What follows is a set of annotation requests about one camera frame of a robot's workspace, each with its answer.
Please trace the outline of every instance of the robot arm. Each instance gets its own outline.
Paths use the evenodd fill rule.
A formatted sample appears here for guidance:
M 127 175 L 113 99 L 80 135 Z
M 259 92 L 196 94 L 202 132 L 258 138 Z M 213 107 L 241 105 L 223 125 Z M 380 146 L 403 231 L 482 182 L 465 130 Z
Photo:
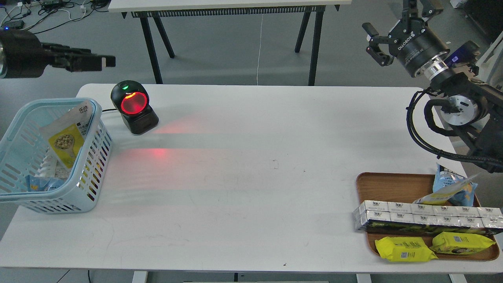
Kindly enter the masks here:
M 407 125 L 413 140 L 438 157 L 472 162 L 488 172 L 503 172 L 503 93 L 475 78 L 478 67 L 478 46 L 468 41 L 449 56 L 449 48 L 429 29 L 428 21 L 443 11 L 437 0 L 421 0 L 422 17 L 418 16 L 417 1 L 404 0 L 402 18 L 388 36 L 379 33 L 370 23 L 362 27 L 368 34 L 369 53 L 381 66 L 390 65 L 394 58 L 411 77 L 425 75 L 430 87 L 416 94 L 408 107 Z M 389 46 L 389 54 L 379 44 Z M 413 127 L 412 111 L 424 94 L 436 96 L 424 109 L 429 128 L 446 136 L 459 136 L 469 147 L 466 156 L 444 152 L 424 141 Z M 435 125 L 433 107 L 441 107 L 441 117 L 450 130 Z M 476 122 L 489 116 L 480 127 Z
M 29 31 L 0 31 L 0 79 L 38 78 L 47 65 L 69 72 L 101 71 L 115 67 L 115 57 L 92 54 L 89 49 L 41 43 Z

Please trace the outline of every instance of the table leg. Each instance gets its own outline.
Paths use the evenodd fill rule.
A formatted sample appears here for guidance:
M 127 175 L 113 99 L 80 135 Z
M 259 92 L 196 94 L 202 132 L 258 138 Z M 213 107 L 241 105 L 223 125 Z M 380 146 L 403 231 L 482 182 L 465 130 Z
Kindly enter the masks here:
M 132 283 L 146 283 L 148 278 L 148 271 L 135 271 L 133 274 Z
M 310 16 L 311 12 L 304 12 L 302 24 L 300 24 L 299 36 L 297 37 L 297 44 L 295 44 L 295 53 L 300 52 L 300 46 L 302 46 L 302 41 L 304 40 L 304 34 L 306 34 L 307 23 L 309 23 Z
M 372 283 L 372 279 L 370 278 L 370 274 L 357 274 L 356 282 L 358 283 Z
M 143 29 L 143 36 L 147 44 L 148 56 L 150 57 L 150 64 L 152 64 L 152 71 L 154 72 L 155 83 L 162 85 L 162 77 L 160 75 L 159 62 L 157 62 L 157 55 L 155 54 L 154 42 L 152 40 L 152 33 L 148 25 L 148 18 L 140 18 L 141 28 Z
M 157 29 L 159 30 L 159 34 L 162 38 L 162 41 L 164 42 L 164 46 L 166 46 L 167 53 L 170 55 L 170 58 L 174 58 L 175 53 L 173 52 L 173 48 L 171 47 L 170 40 L 167 37 L 166 30 L 164 29 L 164 25 L 162 24 L 160 17 L 154 17 L 154 22 L 157 26 Z
M 323 22 L 323 13 L 316 12 L 316 20 L 314 21 L 314 36 L 313 36 L 313 49 L 311 52 L 311 67 L 309 68 L 309 82 L 308 86 L 314 86 L 314 79 L 316 77 L 316 67 L 318 65 L 318 52 L 319 40 L 321 36 L 321 23 Z
M 449 274 L 452 283 L 466 283 L 464 274 Z

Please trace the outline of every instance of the snack bag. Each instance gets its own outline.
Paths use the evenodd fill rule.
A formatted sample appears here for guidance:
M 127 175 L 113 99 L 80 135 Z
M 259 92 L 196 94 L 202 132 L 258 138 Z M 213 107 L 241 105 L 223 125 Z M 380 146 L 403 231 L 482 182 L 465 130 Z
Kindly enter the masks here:
M 442 232 L 433 238 L 432 251 L 448 254 L 474 254 L 496 242 L 478 234 Z
M 379 255 L 393 262 L 425 262 L 437 258 L 421 237 L 385 237 L 375 243 Z
M 443 205 L 448 199 L 450 199 L 456 193 L 461 192 L 463 190 L 468 191 L 469 190 L 468 187 L 471 186 L 470 181 L 473 178 L 475 178 L 475 176 L 470 177 L 464 181 L 457 182 L 457 183 L 442 187 L 427 196 L 423 196 L 422 198 L 415 200 L 413 203 Z
M 464 180 L 466 180 L 466 177 L 454 173 L 437 163 L 437 173 L 435 174 L 435 181 L 433 182 L 433 192 L 437 192 L 446 186 L 462 182 Z M 457 192 L 449 198 L 449 201 L 455 206 L 473 206 L 476 188 L 477 183 L 470 182 L 469 185 L 463 186 L 463 190 Z
M 34 177 L 31 175 L 26 176 L 25 179 L 27 191 L 29 192 L 52 191 L 65 183 L 65 181 L 57 178 Z
M 91 102 L 85 100 L 51 124 L 40 128 L 40 133 L 49 143 L 52 153 L 67 171 L 73 167 L 84 145 L 92 116 L 91 109 Z

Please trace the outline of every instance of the black table frame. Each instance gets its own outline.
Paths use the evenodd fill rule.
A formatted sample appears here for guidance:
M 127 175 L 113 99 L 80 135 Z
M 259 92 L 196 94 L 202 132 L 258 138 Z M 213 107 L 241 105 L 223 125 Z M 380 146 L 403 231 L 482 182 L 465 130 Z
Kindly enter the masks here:
M 337 11 L 339 11 L 340 5 L 335 5 L 335 7 Z M 223 8 L 223 9 L 198 9 L 198 10 L 163 10 L 163 11 L 131 12 L 131 15 L 134 18 L 140 19 L 141 28 L 143 30 L 143 36 L 145 37 L 145 43 L 147 45 L 148 56 L 150 58 L 150 63 L 152 65 L 152 70 L 154 73 L 155 83 L 162 84 L 162 76 L 159 69 L 159 63 L 157 61 L 157 55 L 155 53 L 155 47 L 152 40 L 152 32 L 150 30 L 148 18 L 154 19 L 155 25 L 157 26 L 161 39 L 164 43 L 164 46 L 166 47 L 166 50 L 170 58 L 174 58 L 175 53 L 173 52 L 170 40 L 167 37 L 166 30 L 164 29 L 164 25 L 162 24 L 162 21 L 160 19 L 161 17 L 304 13 L 302 23 L 300 25 L 299 35 L 297 37 L 297 43 L 295 44 L 295 52 L 298 53 L 300 52 L 300 47 L 302 46 L 302 41 L 306 33 L 306 28 L 309 22 L 309 17 L 311 16 L 311 12 L 316 12 L 316 19 L 314 22 L 313 46 L 311 51 L 311 65 L 309 67 L 309 80 L 308 80 L 308 85 L 314 86 L 314 80 L 316 77 L 316 67 L 318 65 L 321 25 L 323 23 L 323 13 L 325 12 L 325 8 L 326 5 L 257 7 L 257 8 Z M 122 13 L 122 15 L 125 18 L 127 12 Z

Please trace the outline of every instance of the gray floor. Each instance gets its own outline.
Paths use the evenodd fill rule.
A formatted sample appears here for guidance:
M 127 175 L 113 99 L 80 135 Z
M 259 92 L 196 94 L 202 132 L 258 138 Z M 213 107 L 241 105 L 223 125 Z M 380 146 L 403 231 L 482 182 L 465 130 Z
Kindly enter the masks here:
M 473 40 L 479 43 L 484 53 L 488 44 L 464 17 L 463 12 L 453 9 L 448 0 L 441 0 L 441 3 L 445 11 L 431 21 L 431 28 L 453 50 L 465 41 Z M 323 20 L 316 85 L 428 86 L 428 81 L 424 78 L 410 78 L 397 62 L 381 68 L 365 52 L 366 34 L 361 24 L 371 22 L 385 34 L 400 17 L 401 10 L 402 0 L 353 0 L 351 5 L 342 6 L 340 12 L 333 6 L 328 6 Z M 78 8 L 70 11 L 73 18 L 80 16 Z M 0 10 L 0 18 L 4 16 L 5 13 Z M 59 12 L 32 31 L 53 27 L 65 21 L 67 16 L 67 13 Z M 38 19 L 39 16 L 34 13 L 25 21 L 32 24 Z M 177 55 L 176 59 L 168 57 L 151 21 L 164 83 L 306 85 L 314 18 L 309 23 L 302 50 L 296 54 L 293 48 L 301 19 L 301 14 L 164 18 L 162 21 Z M 117 67 L 98 73 L 74 74 L 48 67 L 44 75 L 37 79 L 1 80 L 0 136 L 5 133 L 17 110 L 32 100 L 74 97 L 79 88 L 88 83 L 117 83 L 125 79 L 143 84 L 154 83 L 139 20 L 130 15 L 123 20 L 120 14 L 93 13 L 80 22 L 66 24 L 38 37 L 43 42 L 90 48 L 94 53 L 114 55 L 117 57 Z M 463 151 L 465 148 L 459 147 L 457 150 Z M 480 172 L 471 165 L 466 165 L 465 170 L 469 175 Z M 503 206 L 500 191 L 502 174 L 482 173 L 477 182 L 480 184 L 477 194 L 483 205 Z M 9 225 L 15 209 L 14 205 L 0 204 L 0 236 Z M 0 269 L 0 282 L 56 282 L 66 271 L 3 268 Z M 71 270 L 60 282 L 87 282 L 86 273 L 86 270 Z M 156 272 L 149 277 L 149 282 L 232 281 L 233 276 L 232 273 Z M 95 283 L 130 282 L 132 272 L 93 270 L 91 277 Z M 238 278 L 240 281 L 356 282 L 354 275 L 340 274 L 240 273 Z M 467 279 L 468 282 L 502 282 L 503 274 L 467 275 Z M 376 274 L 372 275 L 372 280 L 450 282 L 447 275 Z

